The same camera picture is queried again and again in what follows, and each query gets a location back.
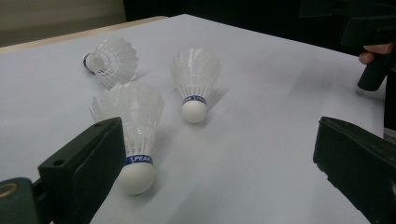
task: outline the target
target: black device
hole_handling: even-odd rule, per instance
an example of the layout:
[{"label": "black device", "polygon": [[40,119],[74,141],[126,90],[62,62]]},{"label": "black device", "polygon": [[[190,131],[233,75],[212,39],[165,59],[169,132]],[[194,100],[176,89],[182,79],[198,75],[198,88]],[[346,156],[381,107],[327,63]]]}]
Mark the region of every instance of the black device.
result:
[{"label": "black device", "polygon": [[98,122],[38,166],[0,182],[0,223],[88,224],[125,163],[121,118]]},{"label": "black device", "polygon": [[396,223],[395,145],[352,123],[323,117],[314,163],[371,223]]},{"label": "black device", "polygon": [[[321,17],[332,14],[346,16],[341,29],[341,44],[362,47],[396,44],[396,0],[303,0],[300,17]],[[396,48],[389,55],[375,55],[361,75],[358,86],[377,91],[390,67],[396,61]]]}]

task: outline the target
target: person's finger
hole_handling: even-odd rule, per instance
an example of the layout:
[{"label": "person's finger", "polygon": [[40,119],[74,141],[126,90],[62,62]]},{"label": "person's finger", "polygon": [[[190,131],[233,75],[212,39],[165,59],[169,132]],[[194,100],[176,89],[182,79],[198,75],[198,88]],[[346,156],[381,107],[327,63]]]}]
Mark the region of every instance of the person's finger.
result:
[{"label": "person's finger", "polygon": [[368,64],[371,63],[375,58],[375,55],[372,52],[366,51],[359,55],[359,62]]},{"label": "person's finger", "polygon": [[383,44],[383,45],[369,45],[364,46],[364,48],[368,51],[379,53],[379,54],[389,54],[392,52],[393,44]]}]

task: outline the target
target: feather shuttlecock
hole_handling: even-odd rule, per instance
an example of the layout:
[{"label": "feather shuttlecock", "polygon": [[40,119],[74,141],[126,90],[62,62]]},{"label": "feather shuttlecock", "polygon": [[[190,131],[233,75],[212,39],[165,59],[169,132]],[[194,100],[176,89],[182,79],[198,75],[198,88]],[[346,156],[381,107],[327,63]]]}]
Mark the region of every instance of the feather shuttlecock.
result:
[{"label": "feather shuttlecock", "polygon": [[159,92],[136,81],[118,83],[92,100],[90,110],[95,122],[122,119],[127,158],[118,180],[127,193],[142,193],[154,181],[155,169],[150,155],[163,106]]},{"label": "feather shuttlecock", "polygon": [[110,37],[83,58],[84,67],[109,88],[134,80],[137,62],[136,50],[122,37]]},{"label": "feather shuttlecock", "polygon": [[190,123],[203,121],[207,101],[218,80],[219,59],[203,49],[186,49],[173,58],[172,77],[183,97],[182,116]]}]

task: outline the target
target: shuttlecock cork base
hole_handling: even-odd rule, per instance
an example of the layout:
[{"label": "shuttlecock cork base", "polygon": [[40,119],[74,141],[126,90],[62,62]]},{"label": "shuttlecock cork base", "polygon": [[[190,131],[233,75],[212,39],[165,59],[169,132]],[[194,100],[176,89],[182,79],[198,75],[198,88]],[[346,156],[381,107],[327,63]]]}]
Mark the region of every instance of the shuttlecock cork base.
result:
[{"label": "shuttlecock cork base", "polygon": [[206,99],[201,96],[193,95],[183,100],[181,115],[189,123],[199,123],[206,117]]},{"label": "shuttlecock cork base", "polygon": [[141,194],[154,182],[155,169],[148,155],[127,157],[125,166],[119,175],[121,188],[129,194]]}]

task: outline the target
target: white paper surface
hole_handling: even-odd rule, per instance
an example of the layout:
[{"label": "white paper surface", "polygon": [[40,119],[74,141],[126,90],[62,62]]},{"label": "white paper surface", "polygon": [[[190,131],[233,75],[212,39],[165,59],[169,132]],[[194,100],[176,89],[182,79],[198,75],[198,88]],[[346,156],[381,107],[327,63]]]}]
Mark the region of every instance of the white paper surface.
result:
[{"label": "white paper surface", "polygon": [[[128,196],[116,183],[92,223],[369,223],[312,162],[322,116],[382,136],[382,91],[356,93],[358,59],[188,15],[1,55],[0,180],[38,179],[36,167],[93,124],[88,107],[106,87],[81,59],[111,35],[132,43],[139,81],[165,107],[154,186]],[[170,75],[190,47],[222,65],[198,125],[182,120]]]}]

